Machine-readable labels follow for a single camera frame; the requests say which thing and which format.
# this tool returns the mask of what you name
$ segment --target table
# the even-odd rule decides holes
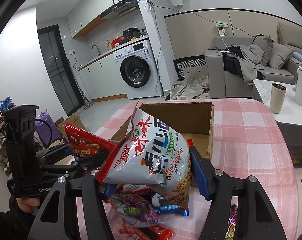
[[[281,220],[288,240],[295,240],[298,226],[298,188],[292,161],[281,132],[268,108],[253,99],[197,99],[214,104],[212,164],[230,176],[258,178]],[[95,134],[109,139],[131,116],[135,103],[119,109]],[[119,234],[124,222],[106,204],[105,210],[115,239],[130,239]],[[190,193],[190,216],[162,215],[165,227],[176,234],[173,240],[198,239],[210,202],[196,187]],[[87,239],[81,198],[78,199],[81,239]]]
[[[272,81],[253,80],[253,99],[270,107]],[[302,106],[294,101],[295,88],[293,85],[279,83],[287,88],[281,112],[273,118],[278,124],[284,140],[288,146],[302,149]],[[294,164],[295,168],[302,168],[302,163]]]

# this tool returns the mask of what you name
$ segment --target checkered tablecloth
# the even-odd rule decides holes
[[[192,101],[210,101],[214,104],[214,167],[232,177],[245,179],[248,175],[256,176],[278,213],[287,239],[295,240],[299,211],[298,187],[288,149],[269,109],[252,99]],[[134,106],[135,103],[131,103],[119,109],[95,134],[105,139],[111,138],[131,116]],[[199,194],[197,188],[192,187],[190,216],[163,215],[162,219],[166,227],[176,232],[174,240],[198,239],[209,207],[210,202]],[[124,222],[109,204],[105,205],[105,210],[115,239],[132,239],[119,234]],[[84,240],[87,236],[83,212],[78,217]]]

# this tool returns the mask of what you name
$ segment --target beige cup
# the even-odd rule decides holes
[[[273,83],[271,87],[270,110],[273,113],[278,114],[282,109],[287,88],[277,83]]]

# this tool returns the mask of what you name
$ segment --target yellow bottle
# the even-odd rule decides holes
[[[110,42],[110,40],[107,40],[107,44],[106,46],[108,47],[108,50],[111,50],[112,49],[112,43]]]

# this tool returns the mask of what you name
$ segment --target purple bag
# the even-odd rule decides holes
[[[52,118],[50,117],[49,112],[47,110],[42,112],[38,116],[38,119],[46,121],[49,124],[49,126],[51,127],[51,129],[52,129],[51,143],[62,138],[59,130],[57,129],[56,125],[54,124],[54,122],[53,122]],[[47,147],[48,146],[47,144],[49,143],[50,137],[51,137],[51,132],[50,132],[49,127],[47,127],[47,125],[45,123],[35,122],[35,130],[37,131],[38,136],[40,137],[44,146]]]

